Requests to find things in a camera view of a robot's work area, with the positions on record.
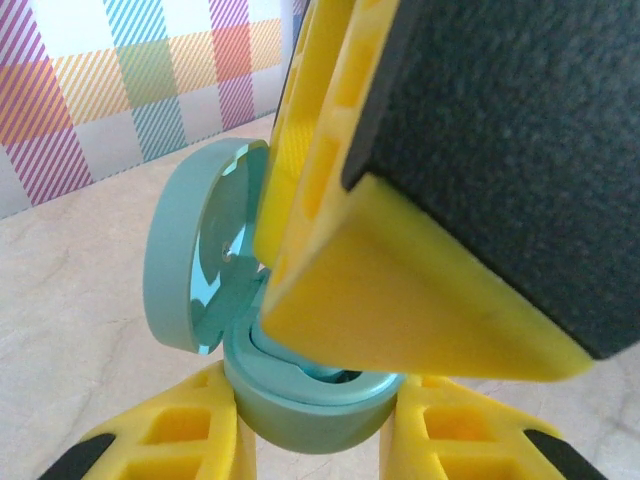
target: plaid wall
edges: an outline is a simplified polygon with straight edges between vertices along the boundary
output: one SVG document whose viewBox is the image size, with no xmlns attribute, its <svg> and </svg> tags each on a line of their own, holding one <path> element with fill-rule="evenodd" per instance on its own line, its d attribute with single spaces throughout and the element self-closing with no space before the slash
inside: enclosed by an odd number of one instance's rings
<svg viewBox="0 0 640 480">
<path fill-rule="evenodd" d="M 280 2 L 0 0 L 0 218 L 272 112 Z"/>
<path fill-rule="evenodd" d="M 293 43 L 298 39 L 302 17 L 310 0 L 293 0 Z"/>
</svg>

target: teal round lid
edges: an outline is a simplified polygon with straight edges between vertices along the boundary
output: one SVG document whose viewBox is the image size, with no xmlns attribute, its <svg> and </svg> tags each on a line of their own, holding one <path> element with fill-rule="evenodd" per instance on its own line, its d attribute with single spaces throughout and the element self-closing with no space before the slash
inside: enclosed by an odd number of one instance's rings
<svg viewBox="0 0 640 480">
<path fill-rule="evenodd" d="M 144 259 L 147 322 L 161 343 L 211 353 L 261 301 L 268 272 L 253 256 L 268 146 L 230 138 L 175 170 L 158 201 Z"/>
</svg>

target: teal ring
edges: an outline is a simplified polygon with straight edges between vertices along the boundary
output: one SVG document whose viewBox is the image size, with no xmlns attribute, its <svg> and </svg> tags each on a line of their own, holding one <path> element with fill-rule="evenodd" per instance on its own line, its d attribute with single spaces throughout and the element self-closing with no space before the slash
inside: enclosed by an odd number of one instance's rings
<svg viewBox="0 0 640 480">
<path fill-rule="evenodd" d="M 223 341 L 225 375 L 249 427 L 280 448 L 305 454 L 344 451 L 380 429 L 404 376 L 364 372 L 341 384 L 314 380 L 252 344 L 250 331 L 258 318 L 259 308 L 251 308 L 225 331 Z"/>
</svg>

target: cutout hole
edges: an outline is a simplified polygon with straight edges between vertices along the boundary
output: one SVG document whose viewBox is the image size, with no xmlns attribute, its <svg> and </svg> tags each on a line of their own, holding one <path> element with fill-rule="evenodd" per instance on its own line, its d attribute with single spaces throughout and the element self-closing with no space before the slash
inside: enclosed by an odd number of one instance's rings
<svg viewBox="0 0 640 480">
<path fill-rule="evenodd" d="M 338 372 L 336 372 L 334 374 L 327 374 L 326 376 L 318 375 L 315 372 L 307 371 L 305 369 L 302 369 L 302 371 L 307 376 L 313 378 L 314 380 L 317 380 L 318 382 L 330 383 L 332 385 L 340 385 L 342 383 L 349 383 L 349 382 L 354 381 L 360 375 L 362 375 L 362 372 L 356 372 L 356 371 L 353 371 L 353 370 L 342 370 L 342 371 L 338 371 Z"/>
<path fill-rule="evenodd" d="M 354 41 L 344 64 L 344 72 L 336 92 L 336 103 L 343 107 L 356 107 L 368 90 L 374 52 L 364 40 Z"/>
<path fill-rule="evenodd" d="M 440 381 L 438 377 L 422 377 L 421 385 L 423 388 L 440 388 Z"/>
<path fill-rule="evenodd" d="M 367 10 L 371 7 L 375 7 L 379 3 L 380 3 L 380 0 L 362 0 L 362 3 L 360 4 L 360 8 L 361 10 Z"/>
<path fill-rule="evenodd" d="M 197 374 L 191 381 L 193 388 L 204 388 L 207 385 L 209 385 L 209 374 L 207 372 Z"/>
<path fill-rule="evenodd" d="M 432 440 L 465 442 L 494 440 L 482 414 L 472 408 L 429 407 L 424 412 L 424 423 L 427 427 L 427 435 Z"/>
<path fill-rule="evenodd" d="M 309 220 L 313 220 L 318 215 L 339 149 L 340 143 L 326 136 L 318 147 L 318 153 L 310 167 L 312 172 L 309 178 L 313 178 L 313 182 L 308 182 L 303 198 L 304 213 Z"/>
<path fill-rule="evenodd" d="M 448 480 L 529 480 L 509 458 L 441 456 Z"/>
<path fill-rule="evenodd" d="M 130 464 L 119 480 L 195 480 L 201 463 L 198 457 L 145 459 Z"/>
<path fill-rule="evenodd" d="M 211 414 L 204 408 L 171 408 L 156 419 L 145 444 L 189 442 L 209 437 Z"/>
<path fill-rule="evenodd" d="M 291 67 L 291 70 L 289 70 L 289 75 L 287 76 L 287 84 L 285 86 L 284 97 L 282 98 L 283 105 L 288 105 L 289 100 L 291 100 L 291 93 L 293 93 L 293 86 L 295 85 L 297 74 L 298 68 Z"/>
</svg>

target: beige tile floor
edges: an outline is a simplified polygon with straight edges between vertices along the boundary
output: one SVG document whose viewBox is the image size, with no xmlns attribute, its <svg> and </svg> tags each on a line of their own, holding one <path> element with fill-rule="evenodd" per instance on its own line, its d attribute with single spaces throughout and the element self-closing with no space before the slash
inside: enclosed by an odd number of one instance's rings
<svg viewBox="0 0 640 480">
<path fill-rule="evenodd" d="M 266 139 L 272 121 L 226 135 Z M 156 201 L 200 145 L 0 222 L 0 479 L 37 478 L 85 431 L 221 358 L 161 346 L 142 307 Z M 640 347 L 559 384 L 464 383 L 555 424 L 610 479 L 640 480 Z M 264 480 L 377 478 L 377 437 L 333 456 L 257 450 Z"/>
</svg>

